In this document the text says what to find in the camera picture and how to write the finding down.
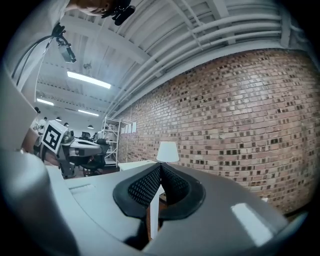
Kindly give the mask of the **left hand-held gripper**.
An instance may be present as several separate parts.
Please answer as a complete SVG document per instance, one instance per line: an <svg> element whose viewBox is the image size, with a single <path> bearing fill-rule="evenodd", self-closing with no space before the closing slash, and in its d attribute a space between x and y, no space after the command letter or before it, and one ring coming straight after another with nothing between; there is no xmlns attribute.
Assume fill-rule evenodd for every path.
<svg viewBox="0 0 320 256"><path fill-rule="evenodd" d="M33 153L44 163L57 166L65 179L75 174L75 157L90 157L102 153L99 144L77 139L74 132L56 120L50 120L44 126L33 145Z"/></svg>

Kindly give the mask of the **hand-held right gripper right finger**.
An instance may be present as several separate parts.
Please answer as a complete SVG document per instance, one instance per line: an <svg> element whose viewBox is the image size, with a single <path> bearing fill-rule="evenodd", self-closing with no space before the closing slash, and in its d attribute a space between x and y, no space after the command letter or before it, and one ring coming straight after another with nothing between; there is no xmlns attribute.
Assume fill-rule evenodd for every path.
<svg viewBox="0 0 320 256"><path fill-rule="evenodd" d="M235 181L180 165L175 168L200 181L204 201L187 218L164 221L145 254L244 256L288 225L278 210Z"/></svg>

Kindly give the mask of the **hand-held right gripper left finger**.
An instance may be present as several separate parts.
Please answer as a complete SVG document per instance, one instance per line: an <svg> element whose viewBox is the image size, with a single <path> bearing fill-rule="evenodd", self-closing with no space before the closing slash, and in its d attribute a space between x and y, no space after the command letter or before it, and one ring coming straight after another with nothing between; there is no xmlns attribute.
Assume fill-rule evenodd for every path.
<svg viewBox="0 0 320 256"><path fill-rule="evenodd" d="M146 246L147 222L126 216L115 203L113 190L153 165L149 161L125 171L72 179L64 179L57 167L47 167L55 200L80 250L86 250L85 242L97 249L123 245L142 250Z"/></svg>

